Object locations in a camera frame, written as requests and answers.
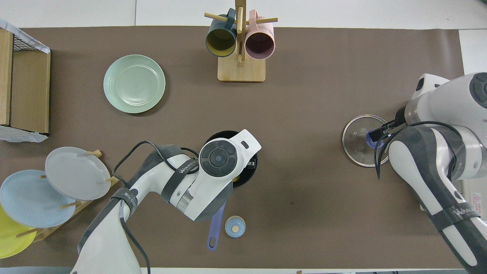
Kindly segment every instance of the round button pad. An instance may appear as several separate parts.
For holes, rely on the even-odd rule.
[[[225,140],[210,142],[201,151],[200,163],[206,173],[223,177],[237,165],[236,148]]]

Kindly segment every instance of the pink mug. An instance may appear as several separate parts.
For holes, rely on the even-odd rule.
[[[255,9],[250,11],[249,26],[245,35],[245,52],[254,59],[267,59],[276,47],[274,40],[274,26],[272,23],[257,24],[256,20],[265,19],[259,17]]]

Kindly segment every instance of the velcro strap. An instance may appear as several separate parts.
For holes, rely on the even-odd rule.
[[[181,183],[181,181],[183,181],[184,177],[186,177],[188,172],[190,172],[197,166],[198,163],[195,160],[189,159],[184,162],[184,164],[182,164],[178,169],[176,169],[171,178],[169,178],[168,182],[164,186],[164,189],[161,192],[161,198],[169,203],[169,199],[171,199],[172,194]]]
[[[466,219],[480,217],[480,214],[469,203],[460,203],[436,213],[431,216],[436,231],[440,232],[445,228]]]
[[[121,188],[121,189],[117,190],[112,195],[112,197],[110,197],[110,199],[113,199],[113,198],[120,199],[120,200],[124,200],[125,201],[125,203],[130,208],[130,215],[129,215],[129,217],[132,216],[132,214],[137,209],[137,205],[138,205],[137,197],[128,188]]]

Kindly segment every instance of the mug handle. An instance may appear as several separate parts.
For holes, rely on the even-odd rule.
[[[257,10],[253,9],[250,12],[250,17],[248,19],[248,23],[250,26],[254,27],[256,30],[259,29],[259,25],[257,25],[256,20],[259,18],[259,15],[257,14]]]
[[[227,20],[225,24],[225,29],[227,30],[232,29],[233,23],[235,22],[235,16],[236,16],[235,10],[230,8],[228,10],[228,13],[226,14]]]

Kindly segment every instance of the white tile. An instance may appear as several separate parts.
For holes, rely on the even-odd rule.
[[[487,29],[461,30],[459,34],[465,74],[487,72]]]
[[[137,0],[137,25],[203,25],[204,12],[226,13],[233,0]],[[279,17],[279,27],[485,29],[480,0],[248,0],[247,11]]]
[[[0,18],[19,28],[130,26],[135,0],[2,0]]]

